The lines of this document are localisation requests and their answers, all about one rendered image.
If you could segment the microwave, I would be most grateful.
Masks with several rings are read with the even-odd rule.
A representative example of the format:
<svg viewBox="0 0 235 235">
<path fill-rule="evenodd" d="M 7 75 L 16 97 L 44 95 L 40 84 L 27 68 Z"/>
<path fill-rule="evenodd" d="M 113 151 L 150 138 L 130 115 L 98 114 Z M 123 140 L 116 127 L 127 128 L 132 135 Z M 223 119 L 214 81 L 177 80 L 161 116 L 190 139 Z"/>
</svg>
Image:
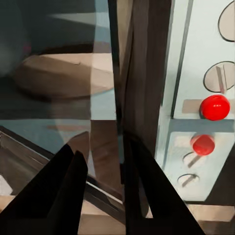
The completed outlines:
<svg viewBox="0 0 235 235">
<path fill-rule="evenodd" d="M 126 225 L 123 131 L 157 162 L 160 119 L 235 120 L 235 0 L 0 0 L 1 146 L 41 171 L 90 130 L 83 199 Z"/>
</svg>

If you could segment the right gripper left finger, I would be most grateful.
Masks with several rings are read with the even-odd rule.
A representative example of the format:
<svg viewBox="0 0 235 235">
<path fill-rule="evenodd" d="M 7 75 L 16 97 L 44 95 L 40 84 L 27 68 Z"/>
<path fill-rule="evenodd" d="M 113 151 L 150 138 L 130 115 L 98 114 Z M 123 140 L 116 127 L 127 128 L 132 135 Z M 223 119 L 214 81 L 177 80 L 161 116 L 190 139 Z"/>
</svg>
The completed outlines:
<svg viewBox="0 0 235 235">
<path fill-rule="evenodd" d="M 0 235 L 77 235 L 92 150 L 73 136 L 0 213 Z"/>
</svg>

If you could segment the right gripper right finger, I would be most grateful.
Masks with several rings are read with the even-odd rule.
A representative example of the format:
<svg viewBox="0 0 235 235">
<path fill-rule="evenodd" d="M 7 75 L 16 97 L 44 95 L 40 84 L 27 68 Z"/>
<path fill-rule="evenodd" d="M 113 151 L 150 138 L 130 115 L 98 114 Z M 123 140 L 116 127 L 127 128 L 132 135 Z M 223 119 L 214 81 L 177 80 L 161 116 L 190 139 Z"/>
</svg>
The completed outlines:
<svg viewBox="0 0 235 235">
<path fill-rule="evenodd" d="M 126 235 L 205 235 L 141 138 L 123 131 Z M 153 218 L 141 213 L 134 163 Z"/>
</svg>

